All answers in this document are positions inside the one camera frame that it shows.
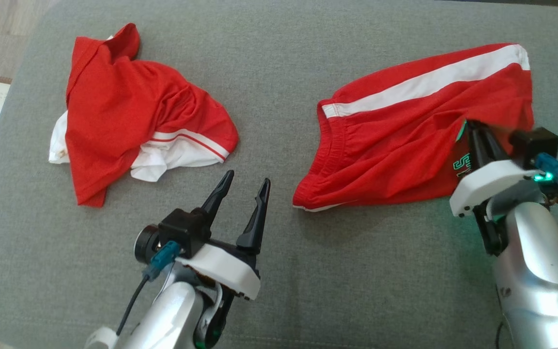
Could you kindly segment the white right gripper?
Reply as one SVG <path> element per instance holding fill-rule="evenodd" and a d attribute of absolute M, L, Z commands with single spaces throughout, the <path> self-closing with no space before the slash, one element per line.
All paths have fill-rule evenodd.
<path fill-rule="evenodd" d="M 540 170 L 525 170 L 510 159 L 489 126 L 479 121 L 467 121 L 467 143 L 471 173 L 464 176 L 449 199 L 455 217 L 467 214 L 472 208 L 518 182 L 540 174 Z"/>

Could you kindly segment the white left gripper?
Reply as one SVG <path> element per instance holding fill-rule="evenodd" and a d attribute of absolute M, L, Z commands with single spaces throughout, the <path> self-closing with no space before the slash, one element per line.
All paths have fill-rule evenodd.
<path fill-rule="evenodd" d="M 210 228 L 214 223 L 220 205 L 227 196 L 234 179 L 234 170 L 226 171 L 222 179 L 206 201 L 193 210 L 202 217 L 202 226 Z M 271 181 L 266 177 L 255 197 L 255 209 L 245 230 L 236 241 L 237 249 L 247 254 L 258 255 L 261 252 L 262 239 L 265 230 L 266 212 L 268 208 Z M 193 269 L 197 274 L 210 278 L 237 295 L 249 300 L 255 300 L 261 289 L 261 279 L 254 269 L 226 250 L 214 245 L 204 244 L 192 257 L 183 256 L 175 259 L 184 267 Z"/>

